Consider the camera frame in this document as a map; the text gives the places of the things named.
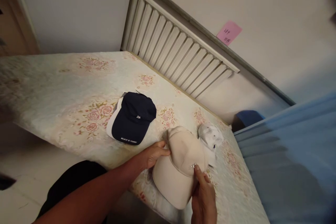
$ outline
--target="beige baseball cap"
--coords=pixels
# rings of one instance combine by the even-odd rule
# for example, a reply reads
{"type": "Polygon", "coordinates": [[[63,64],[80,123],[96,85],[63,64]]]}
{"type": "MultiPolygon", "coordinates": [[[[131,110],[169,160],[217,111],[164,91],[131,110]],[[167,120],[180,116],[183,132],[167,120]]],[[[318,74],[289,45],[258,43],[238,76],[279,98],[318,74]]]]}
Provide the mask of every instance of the beige baseball cap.
{"type": "Polygon", "coordinates": [[[195,164],[202,171],[208,167],[204,147],[190,131],[182,126],[168,129],[170,156],[161,156],[153,170],[153,180],[161,194],[177,209],[188,204],[196,185],[195,164]]]}

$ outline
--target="person's leg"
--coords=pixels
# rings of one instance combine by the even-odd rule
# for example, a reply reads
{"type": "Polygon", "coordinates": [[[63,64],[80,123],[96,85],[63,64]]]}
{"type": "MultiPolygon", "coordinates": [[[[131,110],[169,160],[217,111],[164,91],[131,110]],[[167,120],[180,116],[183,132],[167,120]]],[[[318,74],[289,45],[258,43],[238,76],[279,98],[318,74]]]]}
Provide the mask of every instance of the person's leg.
{"type": "Polygon", "coordinates": [[[106,173],[104,167],[90,161],[82,161],[70,167],[49,189],[47,200],[43,204],[37,219],[49,211],[68,194],[104,173],[106,173]]]}

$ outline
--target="white baseball cap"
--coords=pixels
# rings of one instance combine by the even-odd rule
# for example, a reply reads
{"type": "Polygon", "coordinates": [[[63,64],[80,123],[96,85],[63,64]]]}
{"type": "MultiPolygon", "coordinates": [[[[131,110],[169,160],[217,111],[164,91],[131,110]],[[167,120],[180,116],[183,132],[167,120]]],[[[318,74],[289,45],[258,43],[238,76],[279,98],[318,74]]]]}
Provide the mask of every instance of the white baseball cap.
{"type": "Polygon", "coordinates": [[[195,164],[202,171],[208,167],[208,160],[201,142],[186,128],[177,126],[168,129],[169,156],[161,156],[153,170],[153,180],[161,194],[177,209],[188,204],[197,180],[195,164]]]}
{"type": "Polygon", "coordinates": [[[113,136],[112,136],[112,126],[113,126],[113,123],[114,123],[114,120],[116,119],[117,117],[117,114],[119,113],[120,109],[121,109],[121,104],[122,104],[122,100],[123,100],[124,97],[121,97],[119,100],[118,100],[118,103],[117,103],[117,107],[115,109],[115,111],[113,112],[113,114],[111,115],[108,123],[107,123],[107,126],[106,126],[106,133],[108,134],[109,137],[115,139],[113,136]]]}
{"type": "Polygon", "coordinates": [[[207,122],[199,126],[198,136],[204,145],[209,165],[216,167],[216,149],[224,142],[223,134],[215,125],[207,122]]]}

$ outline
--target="radiator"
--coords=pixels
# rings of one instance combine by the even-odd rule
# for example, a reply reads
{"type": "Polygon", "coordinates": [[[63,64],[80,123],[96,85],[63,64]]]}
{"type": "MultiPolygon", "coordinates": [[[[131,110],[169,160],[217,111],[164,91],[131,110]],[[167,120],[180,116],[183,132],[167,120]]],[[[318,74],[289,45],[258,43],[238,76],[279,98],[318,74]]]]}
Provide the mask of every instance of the radiator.
{"type": "Polygon", "coordinates": [[[239,69],[154,0],[130,0],[121,49],[197,99],[239,69]]]}

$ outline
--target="baseball cap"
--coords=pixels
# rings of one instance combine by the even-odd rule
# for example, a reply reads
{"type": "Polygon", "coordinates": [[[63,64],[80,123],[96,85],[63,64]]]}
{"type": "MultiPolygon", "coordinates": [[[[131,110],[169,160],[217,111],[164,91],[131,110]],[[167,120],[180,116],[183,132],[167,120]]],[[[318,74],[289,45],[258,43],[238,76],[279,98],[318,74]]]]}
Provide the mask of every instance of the baseball cap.
{"type": "Polygon", "coordinates": [[[128,92],[119,99],[117,108],[107,123],[106,132],[115,140],[138,145],[155,118],[156,107],[152,99],[143,94],[128,92]]]}
{"type": "Polygon", "coordinates": [[[198,136],[204,145],[209,165],[216,167],[216,149],[224,142],[223,134],[215,125],[207,122],[199,126],[198,136]]]}
{"type": "Polygon", "coordinates": [[[161,156],[153,170],[153,180],[161,194],[177,209],[188,204],[197,180],[195,164],[204,171],[208,167],[207,157],[201,142],[186,128],[177,126],[168,129],[170,156],[161,156]]]}

